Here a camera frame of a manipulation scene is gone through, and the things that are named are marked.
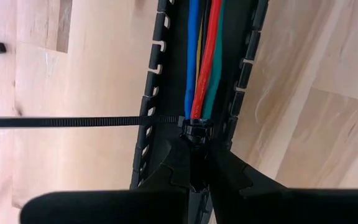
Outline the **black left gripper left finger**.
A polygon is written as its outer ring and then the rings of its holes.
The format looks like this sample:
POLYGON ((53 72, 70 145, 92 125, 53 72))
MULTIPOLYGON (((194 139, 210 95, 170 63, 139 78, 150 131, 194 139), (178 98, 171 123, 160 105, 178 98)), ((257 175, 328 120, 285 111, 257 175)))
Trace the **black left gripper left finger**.
POLYGON ((187 223, 190 147, 168 140, 170 152, 143 184, 132 190, 64 191, 27 202, 21 223, 187 223))

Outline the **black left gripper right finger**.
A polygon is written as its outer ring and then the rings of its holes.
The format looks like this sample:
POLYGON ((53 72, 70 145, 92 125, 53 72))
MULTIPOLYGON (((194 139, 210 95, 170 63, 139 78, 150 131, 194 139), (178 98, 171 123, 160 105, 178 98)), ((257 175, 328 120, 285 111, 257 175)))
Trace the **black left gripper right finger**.
POLYGON ((208 167, 218 223, 358 223, 358 189, 288 188, 220 146, 208 167))

